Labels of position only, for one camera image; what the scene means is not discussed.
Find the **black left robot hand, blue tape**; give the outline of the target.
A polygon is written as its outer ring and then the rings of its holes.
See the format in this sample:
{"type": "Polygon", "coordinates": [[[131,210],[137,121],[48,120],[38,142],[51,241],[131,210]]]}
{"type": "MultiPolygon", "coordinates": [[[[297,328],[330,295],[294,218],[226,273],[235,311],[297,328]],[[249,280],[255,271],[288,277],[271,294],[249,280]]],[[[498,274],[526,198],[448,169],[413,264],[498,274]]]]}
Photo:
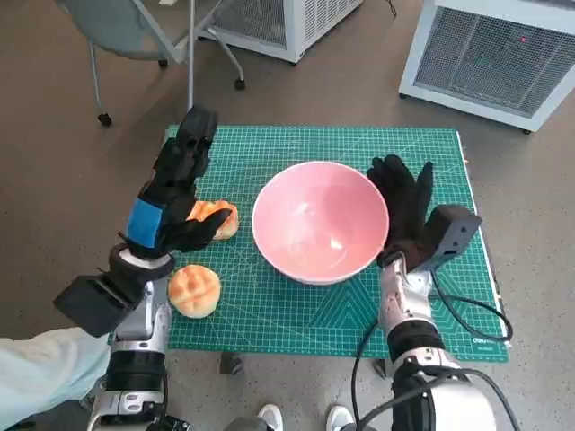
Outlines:
{"type": "Polygon", "coordinates": [[[172,251],[202,250],[231,215],[223,208],[201,221],[188,218],[197,203],[195,181],[208,168],[216,130],[217,114],[194,106],[176,136],[163,144],[153,175],[139,191],[121,235],[136,257],[159,259],[172,251]]]}

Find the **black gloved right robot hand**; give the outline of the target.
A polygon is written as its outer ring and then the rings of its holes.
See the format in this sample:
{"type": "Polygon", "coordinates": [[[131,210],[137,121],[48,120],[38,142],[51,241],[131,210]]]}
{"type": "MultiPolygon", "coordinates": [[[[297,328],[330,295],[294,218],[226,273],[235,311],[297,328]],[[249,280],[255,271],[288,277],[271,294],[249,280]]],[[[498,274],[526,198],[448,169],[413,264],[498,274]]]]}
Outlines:
{"type": "Polygon", "coordinates": [[[404,257],[405,271],[412,272],[429,257],[421,239],[432,196],[433,163],[425,163],[419,175],[413,176],[399,156],[389,154],[372,160],[367,177],[382,195],[389,215],[388,235],[377,264],[383,268],[404,257]]]}

